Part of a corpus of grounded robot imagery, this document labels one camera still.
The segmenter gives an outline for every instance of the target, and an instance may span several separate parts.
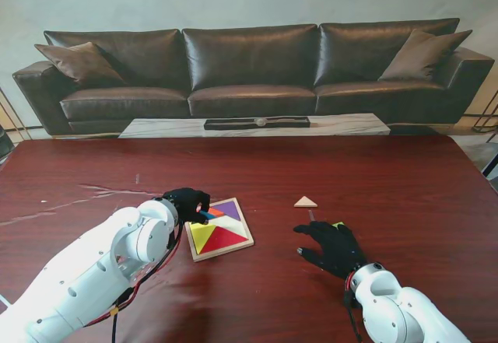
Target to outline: wooden puzzle frame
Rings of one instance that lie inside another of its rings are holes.
[[[190,246],[190,251],[192,252],[192,257],[194,258],[194,261],[201,261],[201,260],[209,259],[211,257],[215,257],[215,256],[223,255],[223,254],[228,254],[229,252],[241,250],[243,248],[250,247],[250,246],[254,245],[254,239],[252,237],[251,231],[249,230],[249,227],[247,226],[246,219],[244,218],[244,214],[242,213],[242,210],[240,209],[239,202],[237,201],[237,198],[226,199],[224,201],[217,201],[216,203],[212,203],[211,207],[216,208],[217,205],[221,205],[222,203],[228,203],[229,201],[234,202],[235,206],[237,207],[237,213],[239,214],[240,222],[242,222],[244,230],[247,234],[247,240],[245,242],[236,243],[232,246],[220,248],[219,250],[211,251],[207,254],[197,255],[197,250],[195,249],[195,244],[194,244],[194,238],[192,236],[192,232],[190,229],[190,223],[188,223],[187,225],[185,225],[185,230],[187,231],[188,244]]]

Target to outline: sofa armrest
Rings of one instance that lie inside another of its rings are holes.
[[[459,47],[440,67],[435,80],[448,91],[452,122],[460,120],[493,66],[494,59]]]
[[[60,100],[75,91],[75,84],[49,61],[39,61],[13,75],[49,135],[70,135]]]

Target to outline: robot wrist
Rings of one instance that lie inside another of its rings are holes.
[[[386,269],[380,263],[369,263],[359,267],[354,271],[354,275],[351,278],[351,290],[356,292],[356,289],[358,289],[361,282],[369,278],[372,274],[385,270]]]

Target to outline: yellow triangle piece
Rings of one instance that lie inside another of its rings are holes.
[[[205,246],[215,228],[216,225],[213,224],[190,224],[190,231],[192,233],[192,239],[194,240],[194,246],[195,251],[197,251],[197,255],[201,253],[202,248]]]
[[[318,207],[318,205],[311,199],[302,197],[299,201],[296,202],[294,207]]]

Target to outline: purple triangle piece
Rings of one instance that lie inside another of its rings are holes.
[[[222,203],[221,205],[213,205],[218,211],[223,212],[225,215],[240,221],[239,212],[237,211],[237,206],[235,201],[228,201],[227,203]]]

